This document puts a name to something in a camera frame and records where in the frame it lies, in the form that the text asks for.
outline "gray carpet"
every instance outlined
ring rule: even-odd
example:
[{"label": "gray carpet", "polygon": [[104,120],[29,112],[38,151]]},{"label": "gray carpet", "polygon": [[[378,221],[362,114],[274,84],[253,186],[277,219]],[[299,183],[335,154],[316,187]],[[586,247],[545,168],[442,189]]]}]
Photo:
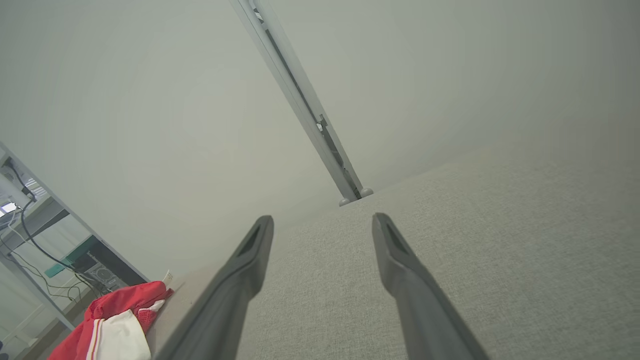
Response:
[{"label": "gray carpet", "polygon": [[630,359],[640,176],[625,129],[510,139],[276,234],[237,358],[406,357],[374,257],[382,211],[492,359]]}]

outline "red cloth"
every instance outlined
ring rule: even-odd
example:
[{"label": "red cloth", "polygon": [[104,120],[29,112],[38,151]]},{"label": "red cloth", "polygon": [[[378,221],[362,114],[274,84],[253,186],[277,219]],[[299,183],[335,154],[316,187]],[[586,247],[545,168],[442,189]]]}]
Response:
[{"label": "red cloth", "polygon": [[152,306],[157,300],[167,299],[173,290],[166,288],[162,281],[129,286],[94,300],[84,312],[84,321],[78,325],[51,353],[49,360],[85,360],[93,333],[95,319],[108,319],[131,310],[146,333],[156,318],[138,310]]}]

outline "black cable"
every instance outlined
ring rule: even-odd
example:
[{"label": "black cable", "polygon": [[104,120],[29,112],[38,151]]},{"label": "black cable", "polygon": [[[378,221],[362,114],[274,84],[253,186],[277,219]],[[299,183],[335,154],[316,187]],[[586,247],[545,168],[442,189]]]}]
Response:
[{"label": "black cable", "polygon": [[[8,227],[9,227],[9,229],[11,229],[12,231],[15,231],[15,230],[13,230],[13,228],[11,227],[11,225],[12,225],[12,224],[11,224],[11,222],[12,222],[12,221],[13,221],[13,217],[12,217],[12,219],[9,221]],[[11,253],[13,253],[13,254],[18,255],[18,257],[20,257],[20,258],[25,262],[25,264],[27,264],[27,265],[29,265],[30,267],[34,268],[34,269],[38,272],[38,273],[36,274],[32,269],[30,269],[30,268],[28,268],[28,267],[26,267],[26,266],[23,266],[22,264],[20,264],[19,262],[17,262],[15,259],[10,259],[10,258],[6,257],[6,256],[5,256],[5,254],[4,254],[4,253],[2,253],[2,256],[3,256],[5,259],[7,259],[7,260],[9,260],[9,261],[12,261],[12,262],[13,262],[13,263],[15,263],[16,265],[18,265],[18,266],[20,266],[20,267],[22,267],[22,268],[26,269],[28,272],[32,273],[33,275],[38,276],[38,277],[41,277],[41,278],[42,278],[42,280],[44,280],[45,285],[47,286],[47,293],[48,293],[50,296],[55,296],[55,297],[64,297],[63,295],[55,295],[55,294],[52,294],[52,293],[51,293],[51,291],[49,290],[49,288],[58,288],[58,289],[67,289],[67,288],[73,288],[73,287],[76,287],[76,288],[77,288],[77,286],[53,286],[53,285],[50,285],[50,284],[47,282],[47,279],[46,279],[44,276],[42,276],[42,273],[38,270],[38,268],[37,268],[37,267],[35,267],[35,266],[33,266],[32,264],[30,264],[30,263],[29,263],[29,261],[26,261],[26,260],[25,260],[25,259],[24,259],[20,254],[18,254],[17,252],[13,251],[13,250],[9,247],[9,245],[7,245],[7,244],[5,244],[5,243],[4,243],[4,240],[3,240],[2,238],[0,238],[0,245],[4,245],[4,247],[6,247],[7,249],[9,249],[10,254],[11,254]],[[75,301],[74,299],[72,299],[72,298],[71,298],[71,297],[69,297],[69,296],[67,296],[67,298],[68,298],[69,300],[71,300],[71,301]]]},{"label": "black cable", "polygon": [[76,278],[77,278],[78,280],[80,280],[81,282],[83,282],[83,283],[85,283],[87,286],[89,286],[89,289],[91,289],[91,292],[93,293],[93,296],[95,296],[95,298],[96,298],[96,299],[100,297],[100,295],[99,295],[99,294],[96,294],[96,293],[95,293],[95,290],[97,289],[95,286],[91,286],[91,285],[90,285],[90,284],[88,284],[86,281],[84,281],[84,280],[80,279],[80,277],[78,276],[78,274],[77,274],[77,273],[75,273],[74,275],[76,276]]},{"label": "black cable", "polygon": [[[30,201],[29,201],[29,202],[24,206],[24,209],[26,209],[26,208],[27,208],[27,207],[28,207],[32,202],[33,202],[33,199],[31,199],[31,200],[30,200]],[[30,241],[31,241],[31,243],[32,243],[33,245],[35,245],[35,247],[36,247],[38,250],[40,250],[40,252],[42,252],[42,254],[45,254],[49,259],[51,259],[51,260],[53,260],[53,261],[57,262],[58,264],[60,264],[60,265],[64,266],[65,268],[68,268],[68,269],[69,269],[69,270],[71,270],[74,274],[80,275],[83,279],[85,279],[85,280],[89,281],[89,279],[87,279],[83,274],[80,274],[79,272],[76,272],[76,270],[75,270],[73,267],[71,267],[71,266],[69,266],[69,265],[67,265],[67,264],[63,263],[62,261],[60,261],[60,260],[58,260],[58,259],[54,258],[53,256],[51,256],[51,254],[50,254],[50,253],[46,252],[43,248],[41,248],[41,247],[38,245],[38,243],[33,239],[33,236],[31,235],[31,233],[30,233],[30,232],[29,232],[29,230],[27,229],[27,224],[26,224],[26,223],[25,223],[25,221],[24,221],[24,210],[22,210],[22,211],[20,212],[20,221],[22,222],[22,229],[24,230],[24,233],[27,235],[27,241],[29,241],[29,240],[30,240]],[[86,282],[86,284],[87,284],[87,286],[92,287],[90,283]]]},{"label": "black cable", "polygon": [[20,178],[20,175],[18,175],[18,170],[16,170],[15,167],[13,166],[12,160],[7,161],[7,166],[9,166],[11,168],[11,170],[13,170],[13,172],[15,173],[15,177],[18,178],[18,181],[20,182],[22,187],[27,189],[27,191],[31,194],[31,201],[35,201],[36,200],[36,194],[34,194],[31,190],[29,190],[29,188],[24,184],[24,182]]},{"label": "black cable", "polygon": [[67,289],[67,296],[69,295],[69,291],[71,291],[72,288],[78,289],[78,304],[80,304],[80,306],[82,306],[82,308],[84,309],[84,304],[82,303],[82,292],[80,291],[80,288],[77,287],[81,283],[82,281],[78,281],[77,283],[73,284],[69,289]]},{"label": "black cable", "polygon": [[35,276],[37,276],[37,277],[41,277],[41,278],[42,278],[42,280],[44,280],[44,283],[45,283],[46,288],[47,288],[47,293],[49,294],[49,296],[55,296],[55,297],[66,297],[66,298],[68,298],[68,299],[69,299],[69,300],[71,300],[71,301],[75,301],[75,302],[77,302],[75,299],[73,299],[72,297],[70,297],[70,296],[68,295],[68,290],[67,290],[67,296],[64,296],[64,295],[56,295],[56,294],[52,294],[52,293],[51,293],[51,290],[50,290],[49,288],[69,289],[69,290],[71,290],[72,288],[77,288],[77,289],[78,289],[78,291],[80,291],[80,288],[78,288],[78,287],[77,287],[77,286],[75,286],[75,285],[74,285],[74,286],[53,286],[53,285],[50,285],[50,284],[47,282],[47,279],[46,279],[44,276],[42,276],[42,273],[38,270],[38,268],[37,268],[37,267],[35,267],[35,266],[33,266],[33,265],[29,264],[29,262],[28,262],[28,261],[26,261],[26,260],[25,260],[22,256],[20,256],[20,254],[18,254],[17,252],[12,251],[12,250],[11,250],[11,248],[9,248],[9,246],[8,246],[7,244],[5,244],[5,243],[4,243],[4,240],[0,239],[0,243],[1,243],[2,245],[4,245],[7,249],[9,249],[13,254],[18,255],[18,257],[20,257],[20,258],[25,262],[25,264],[27,264],[27,265],[31,266],[32,268],[34,268],[34,269],[38,272],[37,274],[36,274],[36,273],[34,273],[32,269],[30,269],[30,268],[28,268],[28,267],[26,267],[26,266],[24,266],[24,265],[20,264],[19,262],[17,262],[17,261],[16,261],[16,260],[14,260],[14,259],[10,259],[10,258],[6,257],[6,255],[0,251],[0,254],[2,254],[2,256],[3,256],[5,259],[7,259],[7,260],[9,260],[9,261],[11,261],[11,262],[13,262],[13,263],[15,263],[16,265],[18,265],[19,267],[21,267],[21,268],[23,268],[23,269],[26,269],[28,272],[32,273],[33,275],[35,275]]}]

